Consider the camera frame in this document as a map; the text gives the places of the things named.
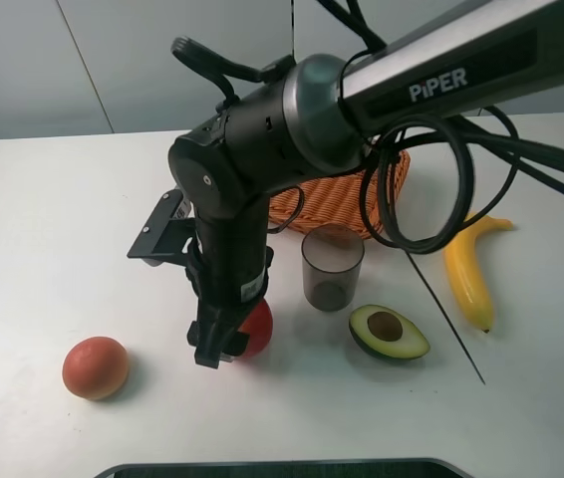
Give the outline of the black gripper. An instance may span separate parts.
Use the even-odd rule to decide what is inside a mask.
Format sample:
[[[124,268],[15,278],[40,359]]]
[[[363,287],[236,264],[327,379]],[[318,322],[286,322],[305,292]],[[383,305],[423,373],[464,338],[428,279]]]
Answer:
[[[246,351],[249,335],[239,329],[266,290],[269,202],[260,195],[232,218],[194,208],[198,246],[191,264],[198,301],[187,342],[198,365],[218,368],[225,357]]]

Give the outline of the black silver Piper robot arm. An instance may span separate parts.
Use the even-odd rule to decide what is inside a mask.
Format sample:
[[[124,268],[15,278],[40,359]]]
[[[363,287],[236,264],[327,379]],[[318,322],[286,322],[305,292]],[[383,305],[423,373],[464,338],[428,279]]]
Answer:
[[[406,238],[392,192],[378,191],[386,244],[419,255],[473,222],[471,144],[564,195],[564,184],[545,174],[564,172],[564,149],[488,133],[464,117],[564,84],[564,1],[467,1],[392,44],[369,28],[356,2],[325,8],[365,51],[348,61],[286,57],[257,71],[185,37],[172,44],[177,59],[225,96],[215,116],[168,153],[194,208],[185,267],[198,306],[187,338],[200,365],[218,367],[246,347],[240,326],[268,284],[267,213],[276,192],[361,170],[384,178],[402,149],[444,142],[455,156],[458,192],[436,235]]]

